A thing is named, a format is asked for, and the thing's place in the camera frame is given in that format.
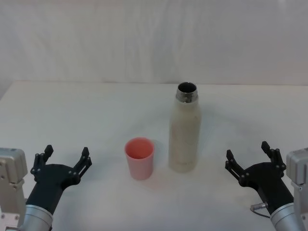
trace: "plastic cup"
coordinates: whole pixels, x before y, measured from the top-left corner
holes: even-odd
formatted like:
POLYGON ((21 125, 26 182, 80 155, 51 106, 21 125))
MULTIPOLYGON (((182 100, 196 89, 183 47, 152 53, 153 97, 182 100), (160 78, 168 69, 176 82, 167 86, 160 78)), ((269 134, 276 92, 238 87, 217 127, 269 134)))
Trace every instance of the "plastic cup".
POLYGON ((125 145, 125 153, 131 177, 148 179, 153 173, 154 145, 144 137, 133 138, 125 145))

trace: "white bottle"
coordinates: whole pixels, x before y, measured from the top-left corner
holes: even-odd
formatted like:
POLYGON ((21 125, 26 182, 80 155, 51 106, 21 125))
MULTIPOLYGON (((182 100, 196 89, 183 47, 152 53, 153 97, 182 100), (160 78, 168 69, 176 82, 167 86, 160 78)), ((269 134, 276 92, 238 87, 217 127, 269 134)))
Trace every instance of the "white bottle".
POLYGON ((176 172, 188 172, 196 165, 201 117, 196 85, 179 84, 169 133, 169 167, 176 172))

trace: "table surface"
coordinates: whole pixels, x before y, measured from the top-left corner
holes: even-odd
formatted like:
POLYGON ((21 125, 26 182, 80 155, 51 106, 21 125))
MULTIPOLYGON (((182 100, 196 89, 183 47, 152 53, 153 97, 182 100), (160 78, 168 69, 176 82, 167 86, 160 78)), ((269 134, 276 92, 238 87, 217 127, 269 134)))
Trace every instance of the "table surface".
MULTIPOLYGON (((65 190, 54 214, 57 231, 273 231, 252 214, 257 193, 225 170, 231 149, 244 168, 268 161, 266 140, 289 151, 307 147, 305 86, 199 85, 203 121, 194 171, 167 166, 168 124, 174 84, 15 82, 0 101, 0 146, 21 148, 31 169, 35 153, 54 148, 48 163, 73 166, 84 146, 93 165, 81 183, 65 190), (154 173, 135 181, 125 143, 155 142, 154 173)), ((283 178, 292 190, 290 180, 283 178)), ((25 177, 25 196, 35 182, 25 177)))

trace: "bottle neck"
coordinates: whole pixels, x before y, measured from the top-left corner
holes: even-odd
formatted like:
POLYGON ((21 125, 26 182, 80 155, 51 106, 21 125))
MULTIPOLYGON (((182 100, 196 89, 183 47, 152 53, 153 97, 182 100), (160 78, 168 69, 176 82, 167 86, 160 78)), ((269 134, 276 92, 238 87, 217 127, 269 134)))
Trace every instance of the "bottle neck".
POLYGON ((177 107, 181 110, 193 110, 194 108, 196 108, 199 104, 198 104, 198 98, 191 103, 183 103, 180 100, 178 100, 177 98, 175 99, 175 104, 177 105, 177 107))
POLYGON ((197 86, 184 82, 178 85, 176 99, 182 103, 193 103, 198 99, 197 86))

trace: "white backdrop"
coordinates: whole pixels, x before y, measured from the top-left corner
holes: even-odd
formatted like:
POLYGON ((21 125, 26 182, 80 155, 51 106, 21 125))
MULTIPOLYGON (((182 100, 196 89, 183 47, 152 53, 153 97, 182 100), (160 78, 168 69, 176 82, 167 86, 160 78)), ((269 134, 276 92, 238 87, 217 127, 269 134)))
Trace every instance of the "white backdrop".
POLYGON ((306 0, 0 0, 14 79, 308 84, 306 0))

